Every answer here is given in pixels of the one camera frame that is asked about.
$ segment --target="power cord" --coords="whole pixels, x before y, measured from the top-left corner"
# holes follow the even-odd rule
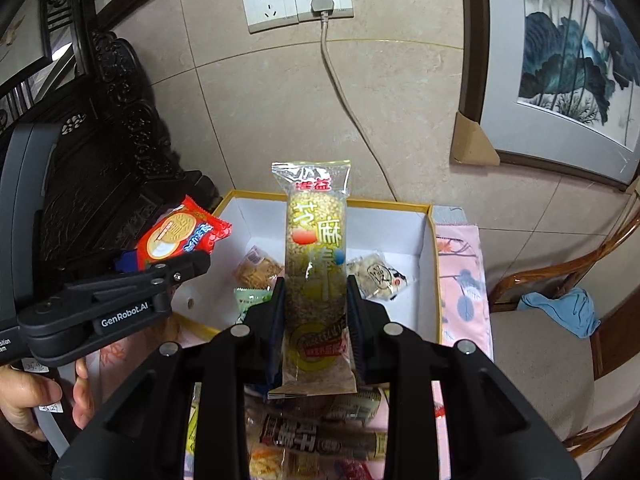
[[[378,164],[378,167],[380,168],[380,171],[382,172],[382,175],[386,180],[386,184],[389,187],[389,191],[391,192],[391,195],[393,195],[394,200],[398,202],[398,194],[396,193],[396,188],[391,183],[391,179],[389,178],[389,175],[386,172],[385,167],[382,165],[382,161],[380,161],[380,158],[376,153],[376,150],[371,144],[371,141],[369,140],[369,136],[367,135],[364,127],[358,120],[358,117],[356,116],[355,112],[353,111],[349,102],[347,101],[347,97],[344,94],[344,91],[342,90],[342,86],[340,85],[340,80],[338,79],[338,75],[337,73],[335,73],[334,65],[331,63],[331,58],[329,57],[329,51],[326,46],[326,35],[329,29],[329,12],[334,10],[334,0],[311,0],[311,10],[313,12],[320,12],[320,20],[321,20],[321,27],[322,27],[321,35],[320,35],[320,52],[322,53],[322,59],[324,60],[324,64],[326,65],[326,68],[329,72],[329,78],[331,79],[331,82],[334,84],[335,91],[337,92],[338,98],[340,99],[340,103],[342,104],[342,107],[344,108],[344,110],[347,112],[347,115],[351,119],[351,122],[356,127],[358,133],[360,134],[360,137],[362,137],[362,140],[364,140],[364,143],[366,147],[369,149],[369,152],[371,153],[374,160]]]

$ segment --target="gift box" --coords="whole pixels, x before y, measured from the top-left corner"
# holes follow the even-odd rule
[[[181,285],[174,312],[205,326],[224,330],[238,319],[233,273],[245,254],[257,246],[284,263],[286,200],[284,194],[232,190],[214,215],[233,225],[232,235],[216,243],[211,266],[203,276]],[[440,341],[435,229],[429,205],[347,200],[347,261],[372,252],[404,274],[411,283],[383,304],[392,321],[429,341]]]

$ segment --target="power plug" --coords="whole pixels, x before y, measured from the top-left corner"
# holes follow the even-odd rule
[[[334,0],[311,0],[311,10],[313,12],[332,12]]]

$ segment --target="blue cloth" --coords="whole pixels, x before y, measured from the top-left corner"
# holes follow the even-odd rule
[[[520,298],[518,310],[541,308],[560,326],[570,330],[579,338],[589,337],[600,324],[593,309],[593,300],[579,286],[572,288],[562,298],[550,300],[537,292]]]

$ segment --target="green snack package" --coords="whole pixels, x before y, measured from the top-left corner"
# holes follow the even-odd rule
[[[246,316],[246,311],[249,310],[249,307],[269,301],[272,294],[272,290],[261,290],[259,288],[235,288],[234,296],[236,297],[236,303],[238,304],[238,310],[240,311],[240,316],[238,317],[236,324],[244,321],[244,316]]]

